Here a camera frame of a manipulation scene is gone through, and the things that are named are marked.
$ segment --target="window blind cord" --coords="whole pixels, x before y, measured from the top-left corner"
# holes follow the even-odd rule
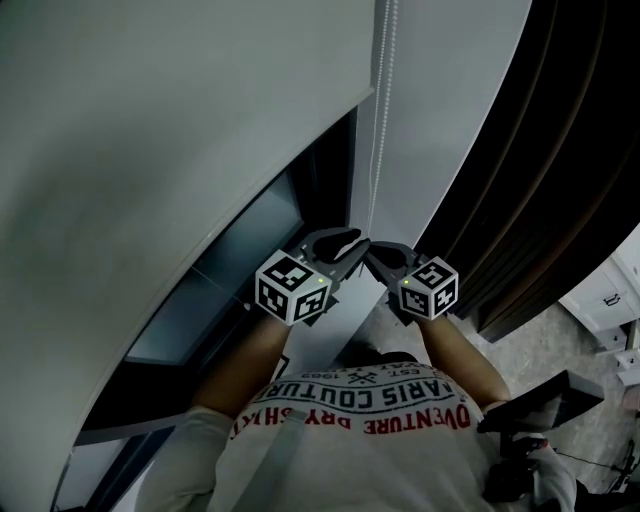
[[[373,136],[371,138],[371,155],[369,157],[369,208],[367,210],[367,229],[371,218],[371,200],[373,198],[373,159],[376,153],[376,141],[378,135],[378,109],[380,106],[380,90],[382,89],[382,73],[384,71],[384,50],[387,43],[387,26],[389,25],[390,0],[387,0],[384,8],[384,19],[382,23],[382,39],[380,42],[380,59],[378,61],[378,77],[376,79],[376,101],[373,111]]]
[[[376,105],[373,118],[373,143],[371,147],[371,158],[369,161],[369,218],[367,221],[367,237],[371,234],[371,223],[373,222],[373,213],[376,205],[376,197],[378,194],[378,183],[380,181],[380,170],[382,168],[382,154],[384,153],[384,142],[387,134],[387,120],[389,117],[389,101],[391,99],[391,84],[393,82],[393,65],[396,53],[396,29],[398,25],[398,2],[399,0],[393,0],[393,10],[391,15],[391,35],[389,43],[389,63],[387,70],[387,83],[384,94],[384,107],[382,111],[382,120],[380,123],[380,142],[378,143],[378,158],[376,161],[376,176],[373,181],[373,187],[371,186],[372,174],[373,174],[373,160],[376,149],[376,135],[377,135],[377,117],[380,101],[380,89],[382,82],[382,73],[384,68],[384,53],[387,37],[387,26],[389,23],[389,5],[391,0],[387,0],[385,5],[385,17],[382,27],[382,42],[380,44],[380,64],[378,69],[378,79],[376,84]]]

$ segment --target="black handle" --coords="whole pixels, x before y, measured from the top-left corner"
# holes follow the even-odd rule
[[[613,296],[608,297],[606,299],[603,299],[604,303],[611,307],[611,306],[615,306],[618,302],[620,302],[620,295],[618,295],[617,293],[613,294]]]

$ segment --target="tile floor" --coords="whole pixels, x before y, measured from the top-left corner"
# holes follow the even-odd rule
[[[399,323],[384,305],[385,300],[374,308],[354,339],[368,340],[381,352],[404,350],[427,362],[417,326],[404,327]],[[622,408],[624,387],[616,376],[616,359],[594,356],[595,339],[560,304],[551,306],[495,344],[478,335],[469,320],[452,320],[498,369],[514,396],[564,369],[600,383],[605,401],[550,432],[549,440],[559,451],[576,457],[608,465],[621,462],[628,440],[634,434],[637,436],[640,420],[636,424],[634,413]],[[607,468],[564,459],[591,492],[606,492],[615,480],[616,473]]]

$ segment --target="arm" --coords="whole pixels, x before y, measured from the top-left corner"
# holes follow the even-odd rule
[[[233,419],[266,386],[290,327],[267,316],[205,378],[142,483],[136,512],[204,511]]]
[[[449,375],[481,409],[511,400],[509,389],[493,365],[444,316],[417,318],[431,364]]]
[[[249,400],[269,384],[290,330],[272,316],[265,316],[200,384],[192,405],[236,418]]]

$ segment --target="dark curtain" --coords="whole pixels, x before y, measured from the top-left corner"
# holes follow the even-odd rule
[[[496,341],[640,222],[638,8],[534,1],[487,119],[417,249],[460,273],[453,312]]]

